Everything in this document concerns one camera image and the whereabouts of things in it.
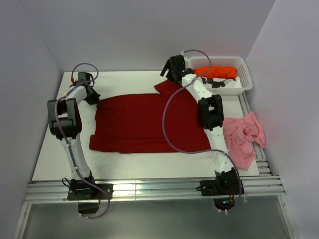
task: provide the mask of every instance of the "gray wall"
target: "gray wall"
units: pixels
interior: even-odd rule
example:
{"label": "gray wall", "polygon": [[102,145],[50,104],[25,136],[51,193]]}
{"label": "gray wall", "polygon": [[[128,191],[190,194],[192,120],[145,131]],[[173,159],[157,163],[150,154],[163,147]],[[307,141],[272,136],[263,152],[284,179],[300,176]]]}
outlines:
{"label": "gray wall", "polygon": [[20,0],[58,65],[159,70],[197,48],[246,58],[275,0]]}
{"label": "gray wall", "polygon": [[318,12],[318,0],[277,0],[247,58],[266,156],[307,239],[319,232]]}
{"label": "gray wall", "polygon": [[0,2],[0,232],[11,238],[60,71],[17,0]]}

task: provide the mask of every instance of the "rolled orange cloth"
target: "rolled orange cloth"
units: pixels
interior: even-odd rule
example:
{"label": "rolled orange cloth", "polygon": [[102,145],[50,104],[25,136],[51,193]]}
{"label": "rolled orange cloth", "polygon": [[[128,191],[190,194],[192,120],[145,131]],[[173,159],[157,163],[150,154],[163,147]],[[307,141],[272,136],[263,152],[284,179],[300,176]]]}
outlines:
{"label": "rolled orange cloth", "polygon": [[[196,75],[208,71],[209,66],[194,69]],[[237,70],[233,66],[212,66],[210,71],[202,77],[232,79],[237,77]]]}

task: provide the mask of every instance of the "crumpled pink towel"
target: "crumpled pink towel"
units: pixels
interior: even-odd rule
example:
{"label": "crumpled pink towel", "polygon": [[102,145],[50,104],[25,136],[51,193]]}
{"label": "crumpled pink towel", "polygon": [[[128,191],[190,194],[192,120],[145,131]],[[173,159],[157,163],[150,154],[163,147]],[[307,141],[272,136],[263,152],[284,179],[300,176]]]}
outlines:
{"label": "crumpled pink towel", "polygon": [[255,114],[250,112],[242,119],[225,118],[223,127],[229,156],[238,168],[248,170],[256,156],[251,142],[255,141],[263,149],[266,147],[266,138]]}

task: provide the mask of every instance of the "plastic laundry basket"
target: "plastic laundry basket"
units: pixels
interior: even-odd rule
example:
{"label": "plastic laundry basket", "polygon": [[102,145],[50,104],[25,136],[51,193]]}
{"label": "plastic laundry basket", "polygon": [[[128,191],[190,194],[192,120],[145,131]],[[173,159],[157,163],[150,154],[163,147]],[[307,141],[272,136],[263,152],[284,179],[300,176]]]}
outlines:
{"label": "plastic laundry basket", "polygon": [[[195,69],[203,66],[209,66],[208,59],[205,56],[186,57],[187,68]],[[245,61],[240,57],[213,56],[210,57],[213,66],[234,66],[237,69],[237,76],[240,78],[241,88],[209,88],[209,91],[220,95],[239,95],[245,90],[253,88],[253,83]]]}

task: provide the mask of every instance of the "purple cable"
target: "purple cable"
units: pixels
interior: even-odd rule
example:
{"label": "purple cable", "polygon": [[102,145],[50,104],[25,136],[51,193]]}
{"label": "purple cable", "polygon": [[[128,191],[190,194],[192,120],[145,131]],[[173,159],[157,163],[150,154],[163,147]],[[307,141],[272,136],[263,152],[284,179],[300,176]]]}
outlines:
{"label": "purple cable", "polygon": [[[63,138],[65,139],[65,142],[67,143],[67,145],[69,145],[70,142],[69,142],[69,140],[67,139],[67,137],[66,137],[66,135],[65,135],[65,133],[64,133],[64,131],[63,131],[63,129],[62,129],[62,126],[61,126],[61,124],[60,124],[60,120],[59,120],[59,117],[58,117],[58,104],[59,104],[60,100],[63,100],[64,98],[66,98],[66,97],[67,97],[68,95],[70,95],[76,88],[78,88],[78,87],[81,86],[81,85],[94,82],[94,81],[96,80],[96,78],[98,78],[98,76],[99,76],[99,70],[96,68],[96,66],[94,66],[94,65],[92,65],[92,64],[90,64],[90,63],[80,63],[80,64],[76,65],[76,66],[73,68],[72,73],[71,73],[71,77],[72,77],[72,78],[73,78],[73,73],[74,73],[75,69],[78,68],[78,67],[81,66],[81,65],[89,65],[89,66],[94,67],[95,70],[96,70],[96,76],[95,76],[92,80],[90,80],[90,81],[83,82],[83,83],[81,83],[81,84],[79,84],[79,85],[76,85],[74,88],[72,88],[71,90],[69,90],[64,96],[58,98],[57,101],[55,102],[55,105],[54,105],[55,120],[56,120],[56,123],[57,123],[57,125],[58,125],[58,127],[59,127],[59,130],[60,130],[60,132],[61,132]],[[84,177],[83,177],[82,174],[80,173],[79,169],[77,169],[77,165],[76,165],[76,162],[75,162],[75,157],[74,157],[72,148],[71,148],[71,147],[68,147],[68,149],[69,149],[70,156],[71,156],[71,159],[72,159],[72,162],[73,162],[73,166],[74,166],[74,168],[75,168],[76,173],[77,173],[78,176],[80,177],[80,179],[81,179],[83,182],[85,182],[86,184],[88,184],[89,186],[91,186],[91,187],[93,187],[93,188],[99,190],[99,191],[100,191],[101,193],[103,193],[103,194],[106,196],[106,198],[108,199],[108,205],[107,205],[106,209],[105,209],[101,214],[99,214],[99,215],[97,215],[97,216],[93,216],[93,217],[89,217],[89,216],[86,216],[86,215],[82,215],[82,214],[81,214],[81,216],[83,216],[84,218],[87,218],[87,219],[99,218],[99,217],[103,216],[104,214],[106,214],[106,212],[108,211],[108,209],[109,209],[109,207],[110,207],[110,197],[109,197],[109,195],[108,195],[103,189],[99,188],[98,186],[96,186],[96,185],[94,185],[94,184],[92,184],[92,183],[90,183],[90,182],[88,182],[87,180],[84,179]]]}
{"label": "purple cable", "polygon": [[[190,51],[200,52],[200,53],[202,53],[203,55],[205,55],[205,56],[207,57],[208,61],[209,61],[209,69],[208,69],[206,72],[204,72],[204,73],[202,73],[202,74],[196,76],[196,77],[195,77],[189,84],[187,84],[186,86],[184,86],[184,87],[178,89],[177,91],[175,91],[174,94],[172,94],[172,96],[169,98],[168,102],[166,103],[166,106],[165,106],[165,109],[164,109],[164,113],[163,113],[163,117],[162,117],[162,121],[161,121],[161,127],[162,127],[162,130],[163,130],[163,133],[164,133],[164,137],[165,137],[166,141],[168,142],[168,144],[169,144],[173,149],[175,149],[176,151],[181,152],[181,153],[196,154],[196,153],[205,153],[205,152],[220,152],[220,153],[222,153],[222,154],[225,154],[225,155],[228,157],[228,159],[230,160],[230,162],[234,165],[234,168],[235,168],[236,173],[237,173],[237,176],[238,176],[238,180],[239,180],[239,196],[238,196],[238,201],[239,201],[240,198],[241,198],[241,188],[242,188],[242,185],[241,185],[241,181],[240,181],[240,176],[239,176],[238,168],[236,167],[236,165],[235,165],[234,161],[232,160],[232,158],[231,158],[225,151],[220,150],[220,149],[206,149],[206,150],[195,151],[195,152],[183,151],[183,150],[180,150],[179,148],[176,148],[176,147],[170,142],[170,140],[169,140],[169,138],[168,138],[168,136],[167,136],[167,134],[166,134],[166,130],[165,130],[165,116],[166,116],[167,108],[168,108],[170,102],[172,101],[172,99],[174,98],[174,96],[175,96],[178,92],[180,92],[180,91],[186,89],[188,86],[192,85],[198,77],[201,77],[201,76],[207,74],[207,73],[210,71],[211,67],[212,67],[210,58],[209,58],[209,56],[207,56],[206,53],[204,53],[204,52],[202,52],[202,51],[200,51],[200,50],[187,50],[187,51],[184,51],[183,53],[190,52]],[[236,207],[236,205],[237,205],[237,203],[233,206],[232,209],[227,210],[227,211],[228,211],[228,212],[232,211],[232,210]]]}

